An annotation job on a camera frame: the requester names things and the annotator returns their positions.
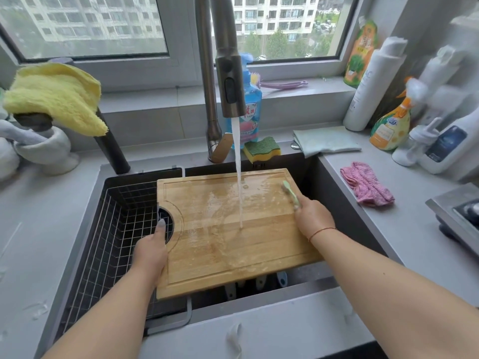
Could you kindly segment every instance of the yellow towel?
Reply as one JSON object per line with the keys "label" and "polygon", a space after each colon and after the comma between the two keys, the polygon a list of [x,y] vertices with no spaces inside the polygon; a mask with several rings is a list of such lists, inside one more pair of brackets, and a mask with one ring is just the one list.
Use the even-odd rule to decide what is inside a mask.
{"label": "yellow towel", "polygon": [[43,63],[17,71],[3,108],[9,113],[46,113],[85,136],[104,136],[95,114],[102,94],[98,80],[74,66]]}

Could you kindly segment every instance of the person's left hand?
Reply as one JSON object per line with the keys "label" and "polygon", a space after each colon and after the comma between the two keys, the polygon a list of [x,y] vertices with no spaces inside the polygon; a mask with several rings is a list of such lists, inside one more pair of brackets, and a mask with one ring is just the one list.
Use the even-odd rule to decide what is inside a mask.
{"label": "person's left hand", "polygon": [[132,269],[139,269],[148,276],[155,286],[168,259],[165,244],[166,224],[160,219],[152,235],[141,238],[133,252]]}

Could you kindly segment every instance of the running water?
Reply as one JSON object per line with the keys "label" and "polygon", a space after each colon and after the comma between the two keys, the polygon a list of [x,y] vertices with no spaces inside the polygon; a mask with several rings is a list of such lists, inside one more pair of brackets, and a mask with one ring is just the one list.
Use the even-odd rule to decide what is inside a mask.
{"label": "running water", "polygon": [[238,197],[239,197],[239,228],[243,228],[243,198],[241,196],[241,142],[240,142],[240,118],[231,119],[231,131],[235,145],[236,175],[238,176]]}

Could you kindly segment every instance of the countertop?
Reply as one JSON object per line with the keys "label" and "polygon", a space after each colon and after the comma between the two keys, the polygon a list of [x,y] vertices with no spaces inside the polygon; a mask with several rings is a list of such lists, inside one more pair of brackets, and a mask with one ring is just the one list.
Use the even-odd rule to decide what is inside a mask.
{"label": "countertop", "polygon": [[[264,131],[278,142],[291,140],[291,129]],[[366,134],[351,136],[362,152],[328,154],[321,162],[333,176],[386,253],[406,267],[479,306],[479,263],[438,230],[424,202],[458,184],[420,168],[404,168],[369,144]],[[129,161],[206,152],[204,139],[132,146]],[[47,178],[26,166],[0,186],[0,357],[32,358],[77,236],[102,164],[100,151],[81,154],[69,174]],[[389,209],[363,208],[339,175],[353,161],[367,162],[396,197]]]}

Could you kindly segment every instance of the wooden cutting board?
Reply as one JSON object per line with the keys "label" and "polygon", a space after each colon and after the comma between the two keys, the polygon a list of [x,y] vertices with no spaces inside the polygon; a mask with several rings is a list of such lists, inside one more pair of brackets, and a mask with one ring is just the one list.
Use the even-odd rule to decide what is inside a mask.
{"label": "wooden cutting board", "polygon": [[296,227],[284,180],[299,192],[287,169],[242,174],[242,229],[236,173],[158,180],[158,204],[173,217],[174,232],[157,298],[322,260]]}

